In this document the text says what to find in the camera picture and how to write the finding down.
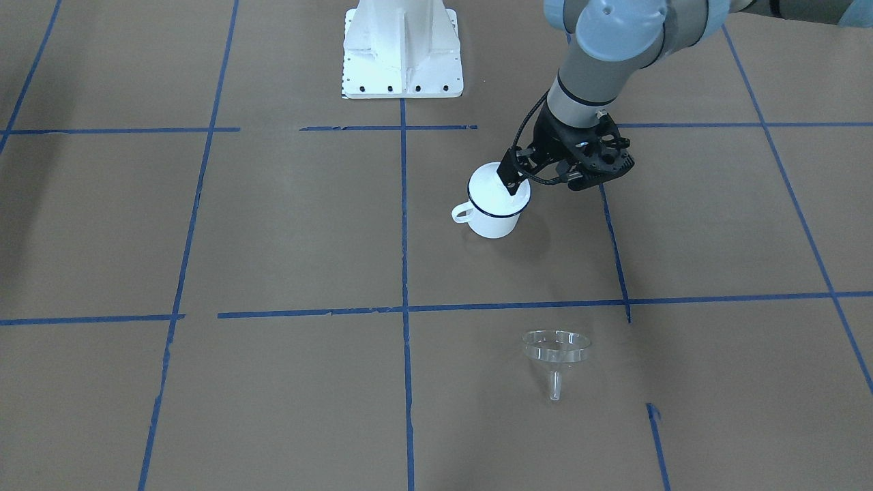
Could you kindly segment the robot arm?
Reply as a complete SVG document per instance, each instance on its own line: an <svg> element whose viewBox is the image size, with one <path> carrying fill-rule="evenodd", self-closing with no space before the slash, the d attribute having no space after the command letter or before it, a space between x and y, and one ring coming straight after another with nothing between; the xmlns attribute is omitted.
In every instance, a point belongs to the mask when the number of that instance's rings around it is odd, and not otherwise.
<svg viewBox="0 0 873 491"><path fill-rule="evenodd" d="M608 114L634 72L695 46L733 13L869 28L870 1L546 1L549 25L570 34L562 66L537 101L533 140L512 143L497 175L510 195L530 181L585 190L624 176L630 141Z"/></svg>

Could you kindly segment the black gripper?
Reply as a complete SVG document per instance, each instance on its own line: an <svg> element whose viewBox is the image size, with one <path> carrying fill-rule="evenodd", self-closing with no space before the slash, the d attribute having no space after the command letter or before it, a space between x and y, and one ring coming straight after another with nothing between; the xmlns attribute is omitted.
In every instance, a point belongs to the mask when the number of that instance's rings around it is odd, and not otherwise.
<svg viewBox="0 0 873 491"><path fill-rule="evenodd" d="M498 165L498 177L506 192L515 196L521 183L527 180L528 172L536 175L553 164L561 179L585 176L587 170L581 164L579 145L586 146L592 138L592 127L564 124L544 102L534 124L532 143L528 145L532 153L527 156L527 150L520 147L506 149Z"/></svg>

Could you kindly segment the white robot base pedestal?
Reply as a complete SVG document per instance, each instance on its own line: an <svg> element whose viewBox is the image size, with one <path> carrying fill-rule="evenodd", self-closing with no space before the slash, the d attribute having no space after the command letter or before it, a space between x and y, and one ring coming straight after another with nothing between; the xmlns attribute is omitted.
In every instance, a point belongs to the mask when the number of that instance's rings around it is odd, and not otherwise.
<svg viewBox="0 0 873 491"><path fill-rule="evenodd" d="M443 1L359 1L345 12L343 49L344 98L464 93L458 14Z"/></svg>

